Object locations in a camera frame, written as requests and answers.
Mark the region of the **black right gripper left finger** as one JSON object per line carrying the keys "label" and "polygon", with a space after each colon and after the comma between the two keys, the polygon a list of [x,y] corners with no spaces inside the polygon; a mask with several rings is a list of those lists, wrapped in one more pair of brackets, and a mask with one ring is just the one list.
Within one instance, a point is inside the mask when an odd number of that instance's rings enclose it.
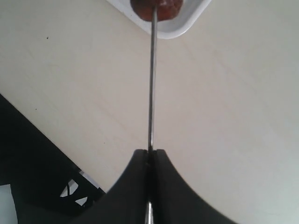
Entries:
{"label": "black right gripper left finger", "polygon": [[104,193],[79,172],[70,179],[78,184],[73,194],[63,197],[60,205],[66,214],[57,224],[144,224],[148,207],[148,152],[134,151],[125,170]]}

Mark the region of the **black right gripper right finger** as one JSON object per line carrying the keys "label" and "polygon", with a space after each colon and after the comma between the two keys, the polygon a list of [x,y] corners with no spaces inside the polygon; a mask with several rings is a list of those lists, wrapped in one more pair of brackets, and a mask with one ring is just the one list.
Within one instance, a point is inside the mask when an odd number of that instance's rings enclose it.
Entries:
{"label": "black right gripper right finger", "polygon": [[234,224],[185,182],[167,153],[151,153],[151,203],[155,224]]}

